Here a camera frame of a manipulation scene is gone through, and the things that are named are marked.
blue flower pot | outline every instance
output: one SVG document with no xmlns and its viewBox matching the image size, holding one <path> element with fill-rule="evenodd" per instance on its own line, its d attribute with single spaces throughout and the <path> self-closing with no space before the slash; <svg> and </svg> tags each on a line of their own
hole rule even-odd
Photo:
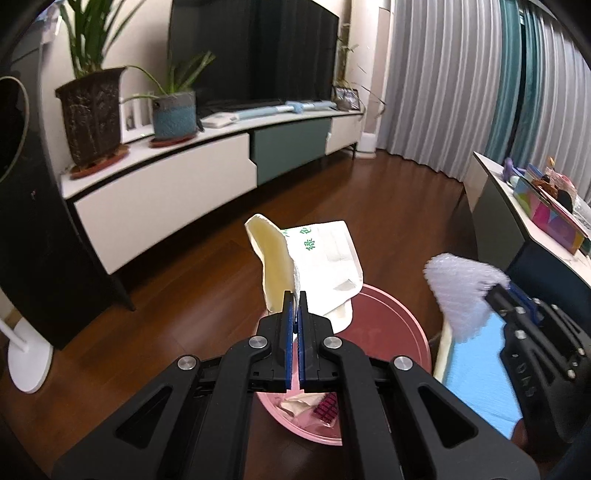
<svg viewBox="0 0 591 480">
<path fill-rule="evenodd" d="M 173 93 L 152 100 L 154 139 L 174 140 L 197 131 L 195 92 Z"/>
</svg>

white cabinet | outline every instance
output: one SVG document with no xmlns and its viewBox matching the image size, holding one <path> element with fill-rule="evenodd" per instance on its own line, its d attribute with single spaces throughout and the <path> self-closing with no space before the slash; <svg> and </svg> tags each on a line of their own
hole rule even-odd
<svg viewBox="0 0 591 480">
<path fill-rule="evenodd" d="M 75 202 L 107 273 L 256 188 L 249 135 L 218 140 L 133 171 Z"/>
<path fill-rule="evenodd" d="M 326 141 L 326 154 L 336 152 L 341 148 L 357 143 L 361 138 L 363 115 L 336 116 Z"/>
</svg>

black speaker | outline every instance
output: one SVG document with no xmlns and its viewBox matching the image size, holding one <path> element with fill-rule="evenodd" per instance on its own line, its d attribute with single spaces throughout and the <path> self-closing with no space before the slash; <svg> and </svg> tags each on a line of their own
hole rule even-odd
<svg viewBox="0 0 591 480">
<path fill-rule="evenodd" d="M 35 18 L 50 3 L 13 8 L 12 28 L 0 38 L 0 76 L 22 83 L 0 81 L 0 288 L 52 345 L 63 348 L 112 303 L 116 290 L 81 240 L 43 149 L 43 23 Z"/>
</svg>

cabinet drawer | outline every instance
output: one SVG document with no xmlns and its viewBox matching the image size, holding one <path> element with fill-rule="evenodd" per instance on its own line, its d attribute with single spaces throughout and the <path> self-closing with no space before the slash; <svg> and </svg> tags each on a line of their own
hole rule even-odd
<svg viewBox="0 0 591 480">
<path fill-rule="evenodd" d="M 158 160 L 75 203 L 112 273 L 171 233 L 256 187 L 248 134 Z"/>
<path fill-rule="evenodd" d="M 329 118 L 316 118 L 255 131 L 252 160 L 258 184 L 324 157 L 329 128 Z"/>
<path fill-rule="evenodd" d="M 357 143 L 361 138 L 363 115 L 336 116 L 332 119 L 326 141 L 326 154 Z"/>
</svg>

teal curtain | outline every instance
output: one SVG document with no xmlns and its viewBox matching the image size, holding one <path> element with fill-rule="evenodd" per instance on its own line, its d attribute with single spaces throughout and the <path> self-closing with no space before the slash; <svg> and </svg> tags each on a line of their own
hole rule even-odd
<svg viewBox="0 0 591 480">
<path fill-rule="evenodd" d="M 485 155 L 501 163 L 513 130 L 521 83 L 521 21 L 517 0 L 499 0 L 499 2 L 501 3 L 503 39 L 501 79 Z"/>
<path fill-rule="evenodd" d="M 516 166 L 530 162 L 535 139 L 540 126 L 542 105 L 542 25 L 531 5 L 524 8 L 525 17 L 525 90 L 517 133 L 511 149 L 511 158 Z"/>
</svg>

